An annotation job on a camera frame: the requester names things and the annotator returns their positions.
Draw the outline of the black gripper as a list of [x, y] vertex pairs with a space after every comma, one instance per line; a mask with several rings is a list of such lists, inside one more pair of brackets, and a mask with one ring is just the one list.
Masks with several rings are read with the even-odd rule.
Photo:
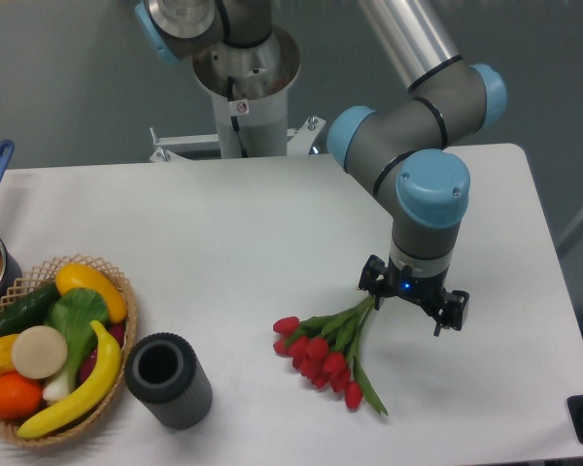
[[375, 254], [365, 262], [359, 280], [359, 289], [373, 298], [373, 308], [379, 310], [385, 298], [398, 297], [422, 307], [435, 321], [433, 336], [442, 329], [461, 331], [467, 318], [469, 293], [444, 288], [448, 270], [428, 278], [419, 278], [404, 272], [389, 259], [388, 267]]

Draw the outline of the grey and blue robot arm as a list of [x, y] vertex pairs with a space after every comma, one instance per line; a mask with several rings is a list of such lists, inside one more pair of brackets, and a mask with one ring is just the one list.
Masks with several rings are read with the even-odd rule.
[[[462, 328], [469, 296], [444, 282], [468, 206], [470, 175], [450, 144], [497, 121], [501, 76], [466, 63], [426, 1], [364, 1], [361, 9], [408, 89], [380, 115], [355, 106], [326, 147], [393, 220], [387, 260], [370, 257], [359, 286], [375, 302], [399, 297], [438, 329]], [[299, 71], [293, 38], [268, 1], [142, 1], [137, 19], [156, 55], [189, 58], [212, 98], [224, 158], [290, 153], [287, 93]]]

